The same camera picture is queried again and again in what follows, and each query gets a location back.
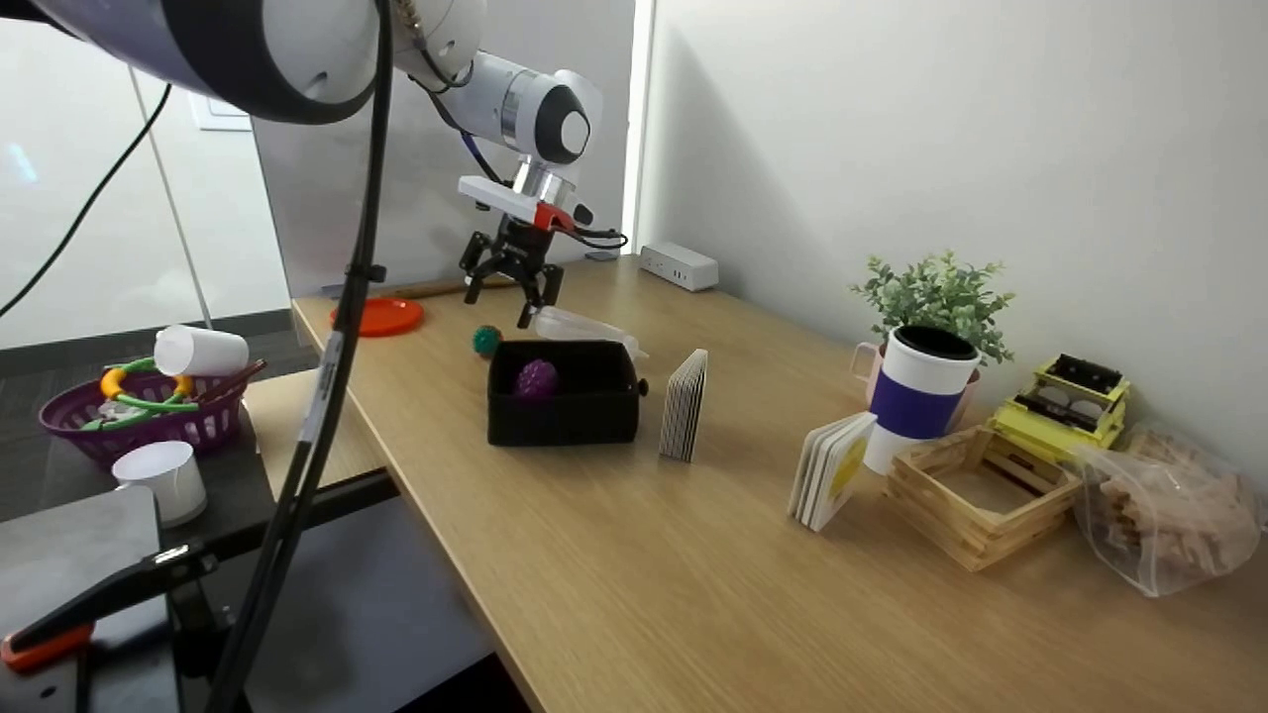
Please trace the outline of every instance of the purple stripe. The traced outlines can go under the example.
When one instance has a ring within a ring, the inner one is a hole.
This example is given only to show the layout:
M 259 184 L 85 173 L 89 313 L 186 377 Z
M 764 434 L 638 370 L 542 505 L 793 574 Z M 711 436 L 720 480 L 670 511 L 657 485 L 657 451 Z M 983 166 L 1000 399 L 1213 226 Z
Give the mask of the purple stripe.
M 882 424 L 894 436 L 906 436 L 906 440 L 945 436 L 954 405 L 958 405 L 958 394 L 926 395 L 890 379 L 888 372 L 876 372 L 873 412 L 876 412 L 876 424 Z

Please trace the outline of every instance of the green plant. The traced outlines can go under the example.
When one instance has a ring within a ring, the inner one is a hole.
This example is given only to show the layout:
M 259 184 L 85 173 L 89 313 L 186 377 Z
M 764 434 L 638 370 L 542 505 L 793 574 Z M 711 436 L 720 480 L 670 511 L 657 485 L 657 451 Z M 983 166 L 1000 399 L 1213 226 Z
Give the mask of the green plant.
M 879 327 L 873 327 L 879 336 L 898 327 L 935 327 L 971 342 L 983 361 L 1011 361 L 1013 353 L 1004 344 L 996 317 L 1013 292 L 991 290 L 1000 275 L 1000 263 L 958 265 L 950 251 L 902 270 L 873 254 L 868 283 L 857 292 L 879 313 Z

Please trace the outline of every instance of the white cup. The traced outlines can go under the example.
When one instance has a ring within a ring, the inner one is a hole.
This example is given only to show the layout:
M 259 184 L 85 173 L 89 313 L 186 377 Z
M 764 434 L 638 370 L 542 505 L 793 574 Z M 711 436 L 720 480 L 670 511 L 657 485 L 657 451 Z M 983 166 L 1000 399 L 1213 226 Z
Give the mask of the white cup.
M 250 364 L 239 332 L 169 327 L 153 332 L 153 370 L 165 377 L 230 377 Z
M 186 440 L 153 440 L 111 464 L 124 488 L 152 488 L 163 526 L 184 526 L 206 511 L 206 488 Z

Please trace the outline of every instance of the white container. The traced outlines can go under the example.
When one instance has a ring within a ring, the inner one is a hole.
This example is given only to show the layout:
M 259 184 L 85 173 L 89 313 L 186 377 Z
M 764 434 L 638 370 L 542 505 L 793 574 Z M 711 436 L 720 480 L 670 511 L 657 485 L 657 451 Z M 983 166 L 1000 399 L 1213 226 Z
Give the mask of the white container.
M 250 364 L 239 332 L 169 327 L 153 332 L 153 370 L 163 377 L 230 377 Z
M 152 488 L 163 526 L 184 526 L 206 511 L 206 488 L 186 440 L 153 440 L 111 464 L 124 488 Z
M 945 328 L 888 332 L 882 361 L 873 387 L 876 428 L 868 440 L 868 472 L 888 475 L 890 460 L 912 444 L 947 436 L 979 353 Z

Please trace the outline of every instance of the black box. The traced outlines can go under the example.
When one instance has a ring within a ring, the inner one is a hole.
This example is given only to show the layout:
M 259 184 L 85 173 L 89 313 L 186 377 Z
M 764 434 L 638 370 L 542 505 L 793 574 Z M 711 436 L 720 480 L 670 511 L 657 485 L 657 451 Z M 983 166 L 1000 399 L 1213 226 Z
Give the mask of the black box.
M 521 370 L 551 361 L 551 395 L 517 395 Z M 486 444 L 622 444 L 638 434 L 629 353 L 613 342 L 505 342 L 486 370 Z

